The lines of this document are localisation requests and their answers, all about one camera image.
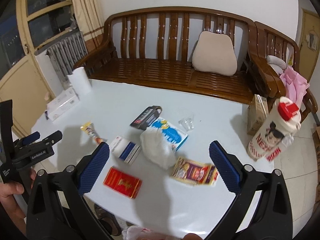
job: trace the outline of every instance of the blue and white box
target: blue and white box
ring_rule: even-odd
[[[137,145],[127,139],[117,136],[110,143],[110,151],[114,156],[124,161],[125,163],[131,165],[139,152],[141,151],[140,145]]]
[[[186,132],[175,127],[162,117],[158,117],[150,127],[161,129],[165,138],[171,143],[174,151],[178,150],[189,136]]]

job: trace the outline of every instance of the wooden sofa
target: wooden sofa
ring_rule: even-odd
[[[147,16],[150,14],[157,15],[159,19],[156,59],[146,58],[145,54]],[[231,38],[233,45],[236,23],[240,22],[246,26],[249,35],[247,56],[235,75],[227,77],[204,73],[192,67],[187,59],[188,50],[192,49],[188,47],[191,14],[200,15],[199,17],[204,19],[203,30],[226,34]],[[167,28],[169,29],[168,57],[164,59],[166,17],[170,18],[170,26]],[[178,24],[179,17],[182,18],[181,29]],[[137,37],[138,20],[140,20],[140,35]],[[122,22],[121,58],[117,56],[112,37],[112,26],[115,21]],[[178,33],[181,33],[179,60],[177,60]],[[262,64],[258,57],[257,29],[254,22],[246,17],[206,8],[145,8],[112,15],[105,22],[101,45],[78,61],[74,68],[80,66],[85,66],[88,76],[92,79],[179,90],[245,104],[252,100],[254,93],[273,100],[278,92],[272,68]]]
[[[292,67],[299,73],[300,50],[297,43],[283,33],[263,23],[255,22],[255,25],[257,26],[258,31],[257,48],[261,63],[267,64],[267,55],[279,57],[286,62],[287,47],[291,45],[294,50]],[[272,70],[272,72],[278,87],[277,95],[274,98],[285,96],[286,90],[284,84],[282,83],[276,72],[274,70]],[[306,109],[304,111],[300,110],[301,122],[303,122],[303,120],[308,116],[310,112],[316,113],[318,111],[318,104],[310,89],[307,89],[307,93],[303,97],[303,104]]]

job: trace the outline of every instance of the door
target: door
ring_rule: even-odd
[[[13,131],[23,137],[46,109],[52,93],[29,51],[21,24],[19,0],[11,0],[0,17],[0,100],[13,101]]]
[[[299,70],[309,82],[319,56],[320,18],[316,13],[303,9],[302,19]]]

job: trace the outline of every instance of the beige curtain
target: beige curtain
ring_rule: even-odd
[[[103,35],[103,17],[98,0],[72,0],[76,20],[88,51],[98,47]]]

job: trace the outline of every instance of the metal bolt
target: metal bolt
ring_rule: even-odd
[[[246,164],[246,165],[244,166],[244,169],[245,169],[246,171],[248,171],[248,172],[253,171],[253,167],[252,167],[251,165],[249,165],[249,164]]]
[[[275,169],[275,174],[280,176],[282,174],[281,170]]]
[[[73,172],[75,170],[75,167],[73,165],[69,165],[67,168],[66,168],[66,171],[67,172]]]
[[[39,170],[37,174],[38,174],[38,176],[44,175],[44,170]]]

